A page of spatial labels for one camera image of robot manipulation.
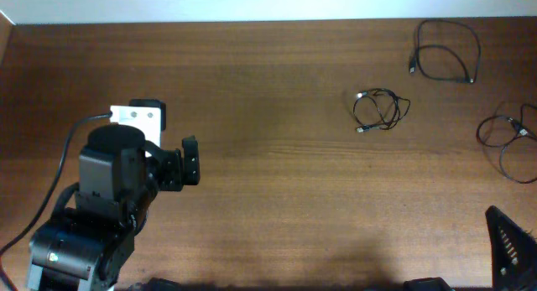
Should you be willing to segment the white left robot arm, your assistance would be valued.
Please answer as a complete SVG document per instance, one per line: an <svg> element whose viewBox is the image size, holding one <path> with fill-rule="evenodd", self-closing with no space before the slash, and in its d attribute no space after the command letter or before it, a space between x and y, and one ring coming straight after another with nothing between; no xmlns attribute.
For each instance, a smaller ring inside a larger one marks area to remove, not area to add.
<svg viewBox="0 0 537 291"><path fill-rule="evenodd" d="M30 290L110 290L134 251L151 203L201 179L199 145L163 150L135 127L93 130L79 156L79 179L61 193L32 236Z"/></svg>

